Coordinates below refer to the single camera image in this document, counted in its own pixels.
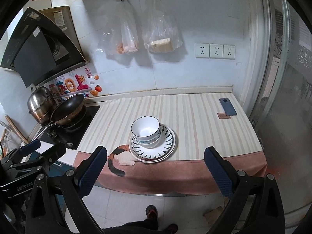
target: cat illustration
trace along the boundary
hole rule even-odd
[[[118,162],[119,165],[129,165],[129,166],[134,165],[135,161],[137,161],[137,159],[130,152],[129,145],[121,145],[116,149],[114,149],[113,152],[108,157],[107,164],[110,171],[120,177],[124,177],[126,173],[122,170],[117,169],[113,165],[113,160]]]

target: blue smartphone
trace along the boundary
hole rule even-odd
[[[228,98],[219,98],[219,101],[224,109],[224,112],[227,116],[237,115],[231,101]]]

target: frying pan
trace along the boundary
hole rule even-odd
[[[77,94],[66,99],[52,112],[50,117],[51,123],[47,125],[32,140],[39,139],[42,134],[54,124],[66,125],[67,123],[71,122],[73,118],[75,118],[77,114],[82,110],[84,104],[85,97],[83,94]]]

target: foot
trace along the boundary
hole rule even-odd
[[[174,234],[177,232],[178,226],[175,223],[172,223],[165,230],[168,230],[171,234]]]
[[[145,210],[147,218],[158,218],[158,212],[154,205],[149,205]]]

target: white outlet panel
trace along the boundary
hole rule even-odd
[[[195,43],[195,57],[209,58],[209,44]]]
[[[235,59],[235,46],[232,45],[223,45],[223,59]]]
[[[210,44],[210,58],[223,58],[223,45]]]

